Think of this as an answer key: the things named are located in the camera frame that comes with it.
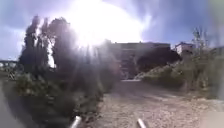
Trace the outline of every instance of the bush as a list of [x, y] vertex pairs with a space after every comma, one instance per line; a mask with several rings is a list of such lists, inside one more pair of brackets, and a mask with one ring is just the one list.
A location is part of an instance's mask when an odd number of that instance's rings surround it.
[[[104, 80], [103, 84], [106, 82], [111, 84], [111, 81], [107, 80]], [[91, 93], [82, 90], [66, 91], [61, 89], [59, 84], [41, 78], [37, 80], [29, 74], [17, 77], [15, 89], [23, 98], [24, 105], [34, 120], [47, 128], [56, 125], [67, 127], [77, 115], [81, 116], [86, 124], [94, 121], [98, 117], [98, 103], [103, 93], [97, 89]]]
[[179, 88], [182, 85], [182, 78], [173, 72], [173, 67], [171, 65], [150, 70], [142, 77], [142, 80], [169, 89]]
[[219, 88], [223, 64], [222, 55], [204, 51], [181, 62], [141, 73], [137, 78], [166, 88], [181, 88], [187, 92], [197, 91], [214, 97]]

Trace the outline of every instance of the vegetation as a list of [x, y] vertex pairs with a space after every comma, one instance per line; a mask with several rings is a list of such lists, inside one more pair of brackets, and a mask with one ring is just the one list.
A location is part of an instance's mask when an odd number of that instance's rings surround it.
[[156, 67], [137, 78], [169, 89], [199, 92], [206, 97], [216, 97], [224, 62], [223, 48], [208, 49], [199, 29], [194, 32], [196, 50], [182, 61]]
[[[113, 85], [108, 41], [80, 49], [75, 32], [63, 18], [41, 27], [35, 16], [26, 30], [24, 47], [14, 72], [16, 90], [33, 118], [47, 128], [67, 127], [74, 117], [96, 119], [103, 93]], [[55, 67], [48, 64], [49, 45]]]
[[147, 72], [157, 66], [165, 66], [181, 59], [179, 54], [169, 48], [156, 48], [138, 58], [137, 67], [140, 72]]

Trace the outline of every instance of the ground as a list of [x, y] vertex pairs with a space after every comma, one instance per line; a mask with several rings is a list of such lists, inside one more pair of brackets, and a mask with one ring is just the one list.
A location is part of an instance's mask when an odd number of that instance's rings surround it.
[[[35, 128], [12, 85], [0, 80], [2, 128]], [[145, 84], [121, 81], [106, 94], [93, 128], [137, 128], [141, 118], [148, 128], [223, 128], [224, 104], [219, 100], [186, 99], [179, 92]]]
[[220, 123], [224, 126], [220, 120], [224, 117], [222, 102], [187, 100], [178, 92], [140, 81], [117, 83], [100, 107], [101, 118], [94, 122], [94, 128], [137, 128], [138, 118], [149, 128], [219, 128]]

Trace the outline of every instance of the lens flare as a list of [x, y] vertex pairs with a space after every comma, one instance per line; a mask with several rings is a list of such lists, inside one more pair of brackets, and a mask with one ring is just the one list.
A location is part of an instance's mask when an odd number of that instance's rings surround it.
[[112, 42], [139, 42], [143, 25], [124, 10], [101, 0], [76, 0], [64, 17], [71, 23], [81, 46]]

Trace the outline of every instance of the building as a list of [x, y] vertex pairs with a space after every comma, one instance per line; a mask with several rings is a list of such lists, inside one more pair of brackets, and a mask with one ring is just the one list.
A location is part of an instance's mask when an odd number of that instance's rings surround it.
[[195, 49], [194, 44], [180, 42], [179, 44], [175, 45], [174, 50], [181, 55], [182, 57], [185, 55], [192, 54]]
[[120, 65], [124, 79], [132, 79], [137, 75], [136, 59], [155, 48], [169, 48], [168, 43], [113, 43], [111, 49]]

